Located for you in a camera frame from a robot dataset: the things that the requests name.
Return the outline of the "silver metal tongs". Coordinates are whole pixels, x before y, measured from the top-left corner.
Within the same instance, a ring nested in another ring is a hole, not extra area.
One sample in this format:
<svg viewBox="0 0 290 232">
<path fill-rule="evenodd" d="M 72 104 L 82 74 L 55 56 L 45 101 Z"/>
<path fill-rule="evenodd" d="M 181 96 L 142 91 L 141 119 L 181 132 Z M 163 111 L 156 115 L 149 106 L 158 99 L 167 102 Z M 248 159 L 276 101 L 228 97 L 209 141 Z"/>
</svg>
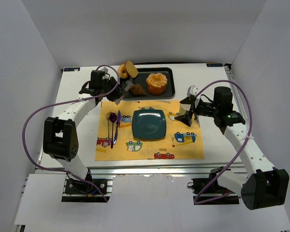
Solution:
<svg viewBox="0 0 290 232">
<path fill-rule="evenodd" d="M 126 81 L 123 81 L 123 83 L 122 83 L 122 87 L 123 87 L 123 89 L 126 91 L 126 92 L 128 92 L 129 91 L 129 89 L 132 87 L 132 86 L 134 86 L 134 81 L 133 81 L 133 79 L 132 78 L 129 78 L 129 79 L 127 79 Z"/>
</svg>

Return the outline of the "brown chocolate bread piece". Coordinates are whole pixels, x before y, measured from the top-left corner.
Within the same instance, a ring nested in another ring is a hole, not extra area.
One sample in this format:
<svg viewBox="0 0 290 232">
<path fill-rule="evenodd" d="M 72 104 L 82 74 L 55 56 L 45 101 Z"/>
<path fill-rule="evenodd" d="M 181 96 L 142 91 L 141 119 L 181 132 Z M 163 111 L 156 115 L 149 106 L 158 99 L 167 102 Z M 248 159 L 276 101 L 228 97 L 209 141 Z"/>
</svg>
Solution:
<svg viewBox="0 0 290 232">
<path fill-rule="evenodd" d="M 140 84 L 135 84 L 130 87 L 129 91 L 132 93 L 133 96 L 136 97 L 144 97 L 147 96 L 145 90 Z"/>
</svg>

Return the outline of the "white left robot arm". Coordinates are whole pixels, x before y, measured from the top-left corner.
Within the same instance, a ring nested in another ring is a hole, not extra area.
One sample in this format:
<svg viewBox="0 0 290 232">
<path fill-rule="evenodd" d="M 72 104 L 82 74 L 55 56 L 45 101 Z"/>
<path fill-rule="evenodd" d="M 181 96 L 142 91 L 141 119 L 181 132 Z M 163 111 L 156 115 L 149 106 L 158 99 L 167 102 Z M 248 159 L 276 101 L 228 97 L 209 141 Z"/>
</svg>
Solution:
<svg viewBox="0 0 290 232">
<path fill-rule="evenodd" d="M 81 87 L 78 98 L 57 117 L 44 122 L 43 152 L 57 160 L 70 178 L 89 180 L 89 169 L 78 156 L 77 127 L 84 117 L 106 97 L 119 104 L 127 93 L 118 80 L 108 73 L 108 66 L 92 70 L 90 80 Z"/>
</svg>

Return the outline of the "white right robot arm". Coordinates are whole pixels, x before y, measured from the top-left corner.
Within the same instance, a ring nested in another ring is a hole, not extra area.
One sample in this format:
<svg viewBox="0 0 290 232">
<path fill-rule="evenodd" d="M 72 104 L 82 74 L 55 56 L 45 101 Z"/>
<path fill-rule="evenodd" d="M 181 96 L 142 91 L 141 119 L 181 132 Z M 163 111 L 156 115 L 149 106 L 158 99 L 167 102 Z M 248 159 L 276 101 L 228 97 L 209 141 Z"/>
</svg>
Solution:
<svg viewBox="0 0 290 232">
<path fill-rule="evenodd" d="M 187 126 L 200 116 L 211 117 L 221 133 L 236 150 L 235 158 L 242 161 L 247 176 L 230 170 L 230 165 L 211 170 L 209 182 L 196 190 L 194 204 L 206 190 L 226 189 L 226 195 L 237 194 L 249 210 L 283 205 L 287 195 L 289 175 L 270 162 L 250 135 L 250 124 L 233 109 L 233 94 L 229 87 L 216 87 L 214 98 L 204 102 L 196 86 L 188 88 L 187 97 L 180 101 L 181 113 L 175 119 Z"/>
</svg>

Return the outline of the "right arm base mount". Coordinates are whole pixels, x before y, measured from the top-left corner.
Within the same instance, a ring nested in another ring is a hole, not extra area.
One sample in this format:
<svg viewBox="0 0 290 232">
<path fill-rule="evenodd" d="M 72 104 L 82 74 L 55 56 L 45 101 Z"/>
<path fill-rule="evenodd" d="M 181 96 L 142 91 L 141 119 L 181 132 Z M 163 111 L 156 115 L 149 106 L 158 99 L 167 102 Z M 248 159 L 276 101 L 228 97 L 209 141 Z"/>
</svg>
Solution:
<svg viewBox="0 0 290 232">
<path fill-rule="evenodd" d="M 223 169 L 219 167 L 210 171 L 207 178 L 193 178 L 187 183 L 187 188 L 191 189 L 194 196 L 199 194 L 199 192 Z M 235 205 L 239 204 L 240 197 L 230 190 L 218 185 L 216 180 L 209 188 L 207 188 L 204 193 L 198 198 L 196 203 L 203 202 L 201 205 Z"/>
</svg>

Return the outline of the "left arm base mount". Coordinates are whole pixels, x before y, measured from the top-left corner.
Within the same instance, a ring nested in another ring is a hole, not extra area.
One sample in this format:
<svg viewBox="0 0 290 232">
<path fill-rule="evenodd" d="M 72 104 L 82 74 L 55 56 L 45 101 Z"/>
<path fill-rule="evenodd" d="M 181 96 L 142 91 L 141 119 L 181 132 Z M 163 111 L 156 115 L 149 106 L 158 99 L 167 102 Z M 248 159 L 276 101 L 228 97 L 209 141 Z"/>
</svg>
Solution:
<svg viewBox="0 0 290 232">
<path fill-rule="evenodd" d="M 79 180 L 66 178 L 61 201 L 64 203 L 106 203 L 103 196 L 109 200 L 112 191 L 112 180 L 93 178 L 92 183 L 97 187 Z"/>
</svg>

